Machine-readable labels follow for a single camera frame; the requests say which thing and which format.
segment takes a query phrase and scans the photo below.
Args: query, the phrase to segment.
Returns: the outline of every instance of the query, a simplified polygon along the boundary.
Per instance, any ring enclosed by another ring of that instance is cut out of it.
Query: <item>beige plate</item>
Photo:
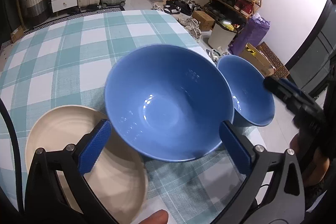
[[[62,150],[90,133],[100,119],[107,117],[84,106],[56,107],[34,124],[26,144],[26,167],[30,168],[35,150]],[[63,172],[59,180],[71,207],[81,212]],[[129,224],[141,210],[147,195],[147,173],[139,154],[113,130],[90,173],[84,178],[105,208],[121,224]]]

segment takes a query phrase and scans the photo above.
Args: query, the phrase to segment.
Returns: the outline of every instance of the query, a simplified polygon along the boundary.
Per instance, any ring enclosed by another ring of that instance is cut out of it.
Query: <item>desk leg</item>
[[[20,18],[22,28],[25,31],[25,30],[27,30],[27,28],[25,26],[25,23],[23,22],[19,0],[15,0],[15,1],[16,1],[17,12],[19,13],[19,18]]]

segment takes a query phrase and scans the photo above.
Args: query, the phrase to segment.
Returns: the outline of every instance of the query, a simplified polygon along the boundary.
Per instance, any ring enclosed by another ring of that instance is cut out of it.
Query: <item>human hand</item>
[[[167,224],[167,222],[168,213],[165,210],[159,210],[148,218],[142,220],[139,224]]]

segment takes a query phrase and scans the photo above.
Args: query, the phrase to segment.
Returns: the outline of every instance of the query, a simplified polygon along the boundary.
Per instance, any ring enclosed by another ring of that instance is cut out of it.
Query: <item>blue bowl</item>
[[[198,53],[171,45],[139,48],[118,61],[106,81],[105,105],[126,143],[170,162],[216,149],[221,122],[234,116],[219,70]]]
[[[233,125],[238,127],[268,125],[274,118],[272,93],[264,88],[264,77],[245,59],[226,55],[217,68],[225,77],[235,106]]]

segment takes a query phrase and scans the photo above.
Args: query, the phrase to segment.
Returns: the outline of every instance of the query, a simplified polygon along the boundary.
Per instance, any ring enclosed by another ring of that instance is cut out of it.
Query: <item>purple bag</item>
[[[270,22],[263,19],[258,13],[254,14],[246,23],[246,26],[229,46],[234,55],[239,55],[247,43],[257,47],[263,37],[267,34]]]

